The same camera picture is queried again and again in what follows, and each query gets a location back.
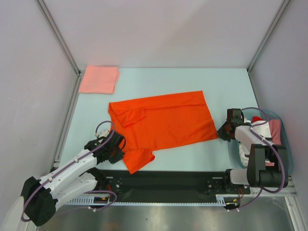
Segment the orange polo t-shirt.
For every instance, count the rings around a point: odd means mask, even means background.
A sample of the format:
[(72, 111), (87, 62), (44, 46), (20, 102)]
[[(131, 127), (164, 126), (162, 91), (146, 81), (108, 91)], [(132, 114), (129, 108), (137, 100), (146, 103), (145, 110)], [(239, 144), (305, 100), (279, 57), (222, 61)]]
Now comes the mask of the orange polo t-shirt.
[(126, 139), (130, 174), (155, 159), (154, 152), (218, 138), (202, 91), (109, 103), (113, 127)]

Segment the aluminium frame post right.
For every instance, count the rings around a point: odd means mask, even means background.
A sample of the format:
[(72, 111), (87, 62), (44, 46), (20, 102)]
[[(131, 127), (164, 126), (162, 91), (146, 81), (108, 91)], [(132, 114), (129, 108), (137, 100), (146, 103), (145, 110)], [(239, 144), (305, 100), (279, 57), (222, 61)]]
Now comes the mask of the aluminium frame post right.
[(264, 52), (267, 44), (269, 43), (271, 37), (273, 36), (275, 30), (277, 29), (280, 21), (282, 20), (284, 14), (286, 13), (287, 9), (289, 8), (290, 4), (292, 3), (292, 0), (283, 0), (277, 10), (277, 12), (274, 15), (274, 18), (272, 19), (260, 45), (258, 46), (256, 52), (254, 53), (248, 67), (247, 67), (247, 72), (250, 74), (260, 59), (262, 53)]

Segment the teal plastic laundry bin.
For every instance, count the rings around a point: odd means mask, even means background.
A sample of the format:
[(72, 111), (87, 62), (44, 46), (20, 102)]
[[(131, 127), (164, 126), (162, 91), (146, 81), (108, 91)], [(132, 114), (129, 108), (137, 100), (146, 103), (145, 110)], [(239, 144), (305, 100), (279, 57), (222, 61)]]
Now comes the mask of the teal plastic laundry bin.
[[(282, 119), (273, 111), (271, 110), (266, 110), (262, 109), (267, 115), (268, 115), (268, 120), (273, 120), (273, 119), (278, 119), (280, 120), (281, 123), (281, 130), (280, 130), (280, 141), (281, 144), (286, 148), (287, 151), (287, 158), (288, 158), (288, 175), (290, 176), (293, 171), (293, 159), (292, 159), (292, 153), (290, 149), (290, 145), (288, 142), (287, 134), (285, 131), (285, 127), (283, 124)], [(264, 115), (260, 110), (252, 108), (252, 109), (246, 109), (244, 110), (244, 116), (248, 120), (252, 121), (252, 118), (254, 116), (259, 116), (262, 119), (266, 120), (267, 116)], [(236, 140), (231, 140), (228, 143), (228, 151), (229, 151), (229, 156), (230, 156), (230, 162), (232, 164), (232, 168), (246, 168), (246, 165), (243, 163), (240, 157), (240, 152), (239, 152), (239, 143)]]

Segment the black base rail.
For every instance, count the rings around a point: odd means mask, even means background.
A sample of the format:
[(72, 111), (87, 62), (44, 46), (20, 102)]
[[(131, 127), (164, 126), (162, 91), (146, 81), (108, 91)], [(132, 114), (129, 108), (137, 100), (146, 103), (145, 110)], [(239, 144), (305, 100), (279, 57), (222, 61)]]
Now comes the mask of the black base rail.
[(216, 196), (249, 195), (248, 187), (232, 184), (225, 172), (99, 170), (118, 203), (214, 203)]

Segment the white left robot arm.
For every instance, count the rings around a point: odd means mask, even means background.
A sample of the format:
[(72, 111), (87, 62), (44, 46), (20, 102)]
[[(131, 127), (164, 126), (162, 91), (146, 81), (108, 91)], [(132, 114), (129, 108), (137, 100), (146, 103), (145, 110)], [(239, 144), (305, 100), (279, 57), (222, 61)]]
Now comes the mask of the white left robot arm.
[(81, 194), (113, 194), (106, 175), (96, 166), (105, 161), (115, 164), (122, 160), (125, 145), (123, 135), (114, 130), (104, 130), (62, 167), (39, 179), (28, 178), (21, 191), (24, 199), (21, 221), (32, 221), (36, 226), (42, 226), (61, 206)]

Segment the pink garment in bin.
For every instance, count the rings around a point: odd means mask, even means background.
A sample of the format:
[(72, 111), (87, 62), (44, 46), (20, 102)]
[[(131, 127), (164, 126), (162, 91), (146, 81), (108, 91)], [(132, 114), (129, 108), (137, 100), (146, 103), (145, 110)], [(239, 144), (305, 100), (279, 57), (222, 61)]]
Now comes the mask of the pink garment in bin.
[(265, 124), (264, 137), (268, 141), (272, 141), (275, 145), (281, 145), (281, 121), (279, 119), (272, 119)]

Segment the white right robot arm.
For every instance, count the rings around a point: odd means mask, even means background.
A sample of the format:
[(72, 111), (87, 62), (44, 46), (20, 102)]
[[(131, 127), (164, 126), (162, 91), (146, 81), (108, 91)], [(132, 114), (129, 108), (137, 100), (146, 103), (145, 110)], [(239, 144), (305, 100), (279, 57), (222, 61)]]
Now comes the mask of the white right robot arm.
[(287, 149), (259, 133), (259, 128), (270, 122), (269, 115), (260, 109), (264, 120), (249, 122), (243, 113), (247, 109), (253, 107), (228, 109), (226, 121), (217, 131), (220, 139), (228, 142), (236, 140), (244, 146), (248, 158), (246, 168), (226, 170), (228, 177), (223, 179), (222, 188), (227, 193), (233, 193), (239, 185), (247, 185), (278, 193), (288, 185)]

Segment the folded pink t-shirt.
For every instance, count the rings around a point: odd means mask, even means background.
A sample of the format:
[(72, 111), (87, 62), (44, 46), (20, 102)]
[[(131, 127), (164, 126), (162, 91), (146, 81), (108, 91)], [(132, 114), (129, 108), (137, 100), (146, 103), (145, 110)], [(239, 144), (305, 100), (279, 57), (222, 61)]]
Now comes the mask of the folded pink t-shirt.
[(78, 92), (84, 94), (113, 94), (119, 75), (119, 68), (116, 66), (88, 65)]

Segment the aluminium frame post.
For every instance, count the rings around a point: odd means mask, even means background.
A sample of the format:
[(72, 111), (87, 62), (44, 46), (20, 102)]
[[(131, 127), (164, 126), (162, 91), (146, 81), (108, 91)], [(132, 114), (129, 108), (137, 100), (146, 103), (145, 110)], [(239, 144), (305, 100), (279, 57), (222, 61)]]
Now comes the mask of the aluminium frame post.
[(49, 26), (51, 32), (53, 33), (56, 41), (58, 42), (58, 45), (60, 46), (61, 50), (63, 51), (66, 59), (68, 60), (71, 68), (73, 69), (74, 73), (76, 74), (76, 76), (80, 76), (80, 69), (77, 66), (77, 63), (65, 41), (65, 39), (62, 36), (62, 33), (59, 29), (59, 27), (57, 26), (57, 23), (54, 19), (54, 17), (52, 16), (46, 2), (44, 0), (35, 0), (35, 3), (37, 4), (38, 8), (40, 9), (44, 19), (47, 22), (47, 25)]
[(272, 19), (260, 45), (258, 46), (256, 52), (254, 53), (248, 67), (247, 67), (247, 72), (250, 74), (260, 59), (262, 53), (264, 52), (267, 44), (269, 43), (271, 37), (273, 36), (275, 30), (277, 29), (280, 21), (282, 20), (284, 14), (286, 13), (287, 9), (289, 8), (290, 4), (292, 3), (292, 0), (283, 0), (277, 10), (277, 12), (274, 15), (274, 18)]

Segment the aluminium front rail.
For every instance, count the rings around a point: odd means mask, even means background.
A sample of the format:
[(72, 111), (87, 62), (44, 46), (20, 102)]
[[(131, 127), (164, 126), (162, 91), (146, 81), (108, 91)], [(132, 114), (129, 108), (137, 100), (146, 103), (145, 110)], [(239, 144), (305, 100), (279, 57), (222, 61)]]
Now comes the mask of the aluminium front rail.
[[(260, 190), (259, 188), (250, 188), (251, 193), (248, 196), (257, 196), (259, 190)], [(287, 187), (283, 188), (281, 191), (277, 193), (270, 193), (263, 190), (260, 196), (280, 196), (280, 197), (297, 196), (292, 177), (289, 176)]]

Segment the red garment in bin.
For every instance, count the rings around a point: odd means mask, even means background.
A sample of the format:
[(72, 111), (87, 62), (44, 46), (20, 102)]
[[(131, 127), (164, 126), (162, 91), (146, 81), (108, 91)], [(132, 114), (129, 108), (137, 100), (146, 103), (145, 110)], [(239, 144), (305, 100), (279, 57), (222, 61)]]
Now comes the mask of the red garment in bin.
[(261, 117), (259, 117), (259, 116), (254, 116), (254, 117), (252, 117), (252, 123), (255, 123), (255, 122), (257, 122), (257, 121), (264, 121), (264, 119), (261, 118)]

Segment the aluminium frame post left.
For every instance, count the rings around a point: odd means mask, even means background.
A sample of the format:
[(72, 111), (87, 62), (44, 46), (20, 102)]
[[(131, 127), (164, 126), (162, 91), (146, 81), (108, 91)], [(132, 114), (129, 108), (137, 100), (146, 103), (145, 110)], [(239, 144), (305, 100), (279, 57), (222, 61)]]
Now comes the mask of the aluminium frame post left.
[(40, 9), (44, 19), (47, 22), (47, 25), (49, 26), (51, 32), (53, 33), (56, 41), (58, 42), (58, 45), (60, 46), (61, 50), (63, 51), (66, 59), (68, 60), (71, 68), (73, 69), (74, 73), (76, 74), (76, 76), (80, 76), (80, 69), (77, 66), (77, 63), (65, 41), (65, 39), (62, 36), (62, 33), (59, 29), (59, 27), (57, 26), (57, 23), (54, 19), (54, 17), (52, 16), (46, 2), (44, 0), (35, 0), (35, 3), (37, 4), (38, 8)]

